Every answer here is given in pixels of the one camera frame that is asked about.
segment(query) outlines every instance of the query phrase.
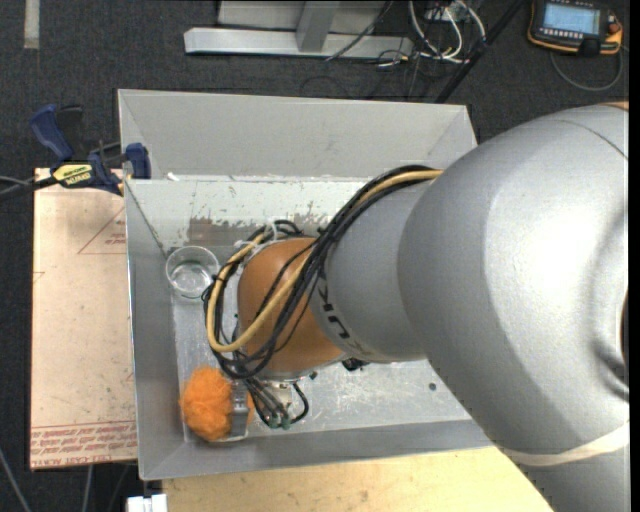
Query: yellow clamp label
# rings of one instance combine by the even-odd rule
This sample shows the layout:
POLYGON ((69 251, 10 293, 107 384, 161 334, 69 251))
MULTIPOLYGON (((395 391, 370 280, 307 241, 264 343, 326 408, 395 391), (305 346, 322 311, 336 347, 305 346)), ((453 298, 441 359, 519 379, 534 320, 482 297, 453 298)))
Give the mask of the yellow clamp label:
POLYGON ((60 184, 71 187, 91 179, 91 166, 87 164, 61 165, 53 171, 53 177, 60 182, 60 184))

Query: cardboard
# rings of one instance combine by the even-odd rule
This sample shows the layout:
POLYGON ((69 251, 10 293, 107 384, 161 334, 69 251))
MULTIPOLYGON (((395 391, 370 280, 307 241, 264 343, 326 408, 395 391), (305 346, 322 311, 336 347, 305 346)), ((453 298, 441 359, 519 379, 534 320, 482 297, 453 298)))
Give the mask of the cardboard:
POLYGON ((124 200, 35 194, 31 469, 137 456, 124 200))

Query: clear glass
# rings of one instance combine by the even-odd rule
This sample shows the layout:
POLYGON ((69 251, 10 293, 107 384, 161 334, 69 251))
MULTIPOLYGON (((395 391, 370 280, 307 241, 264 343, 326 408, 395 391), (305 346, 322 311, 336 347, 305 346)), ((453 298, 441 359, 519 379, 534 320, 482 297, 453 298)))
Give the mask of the clear glass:
POLYGON ((196 245, 181 247, 167 258, 167 279, 173 289, 187 299, 197 299, 220 269, 216 256, 196 245))

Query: orange ball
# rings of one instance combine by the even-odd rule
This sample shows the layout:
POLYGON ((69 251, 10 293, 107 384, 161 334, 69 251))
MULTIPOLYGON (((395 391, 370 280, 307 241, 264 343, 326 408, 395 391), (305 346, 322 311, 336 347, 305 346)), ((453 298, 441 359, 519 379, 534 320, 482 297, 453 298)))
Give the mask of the orange ball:
POLYGON ((197 368, 179 401, 185 423, 207 441, 228 436, 233 411, 231 393, 231 383, 219 369, 197 368))

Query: blue clamp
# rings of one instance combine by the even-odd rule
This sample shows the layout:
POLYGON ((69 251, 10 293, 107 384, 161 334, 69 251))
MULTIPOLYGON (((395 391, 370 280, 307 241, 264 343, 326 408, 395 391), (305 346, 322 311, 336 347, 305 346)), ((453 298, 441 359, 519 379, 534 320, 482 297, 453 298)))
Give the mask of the blue clamp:
POLYGON ((139 142, 129 144, 124 150, 126 160, 131 162, 133 167, 133 177, 136 179, 148 180, 151 178, 151 162, 147 149, 139 142))
POLYGON ((56 123, 56 106, 45 105, 29 119, 29 126, 36 138, 58 157, 58 163, 69 160, 73 156, 73 148, 69 145, 56 123))
MULTIPOLYGON (((105 166, 102 160, 102 150, 89 153, 87 163, 90 169, 81 162, 72 162, 74 149, 68 143, 63 131, 56 122, 56 106, 45 105, 29 119, 31 130, 38 141, 51 149, 58 157, 56 164, 51 167, 51 178, 47 186, 59 183, 66 188, 92 187, 113 194, 121 195, 122 180, 105 166)), ((133 167, 133 177, 139 179, 151 178, 151 163, 146 148, 140 143, 129 144, 124 155, 115 157, 119 161, 129 161, 133 167)))

